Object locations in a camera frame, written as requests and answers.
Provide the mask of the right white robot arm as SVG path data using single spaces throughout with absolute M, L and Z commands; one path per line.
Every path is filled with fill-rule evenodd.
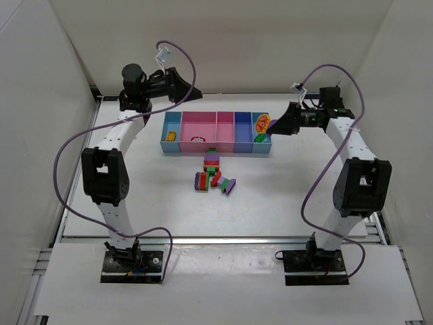
M 354 226 L 382 210 L 392 165 L 367 147 L 354 114 L 344 107 L 339 87 L 320 88 L 316 108 L 303 104 L 303 92 L 299 98 L 299 102 L 290 102 L 279 119 L 270 122 L 267 135 L 295 135 L 302 128 L 321 128 L 336 147 L 332 158 L 342 161 L 332 192 L 333 209 L 324 224 L 315 227 L 304 252 L 283 253 L 283 261 L 295 272 L 307 272 L 330 267 Z

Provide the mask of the red flower lego brick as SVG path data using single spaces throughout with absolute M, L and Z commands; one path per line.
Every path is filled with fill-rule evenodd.
M 206 142 L 206 139 L 204 137 L 195 136 L 190 139 L 191 142 Z

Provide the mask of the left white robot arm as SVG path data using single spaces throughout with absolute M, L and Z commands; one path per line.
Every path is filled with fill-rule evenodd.
M 140 267 L 139 241 L 134 235 L 126 207 L 129 176 L 124 161 L 133 140 L 149 120 L 151 100 L 166 96 L 172 103 L 198 100 L 202 92 L 183 80 L 175 68 L 157 70 L 147 76 L 140 65 L 122 69 L 123 90 L 119 95 L 120 120 L 93 148 L 81 153 L 85 194 L 101 211 L 110 239 L 105 246 L 112 259 L 125 270 Z

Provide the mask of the yellow lego brick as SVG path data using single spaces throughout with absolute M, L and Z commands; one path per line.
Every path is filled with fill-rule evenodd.
M 174 142 L 176 140 L 176 137 L 177 137 L 176 131 L 169 131 L 167 133 L 167 136 L 166 136 L 166 141 L 167 142 Z

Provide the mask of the green purple yellow lego stack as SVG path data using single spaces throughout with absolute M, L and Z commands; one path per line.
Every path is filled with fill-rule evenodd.
M 261 114 L 255 123 L 254 129 L 256 131 L 256 137 L 254 138 L 255 143 L 262 143 L 266 140 L 266 131 L 270 125 L 271 119 L 268 114 Z

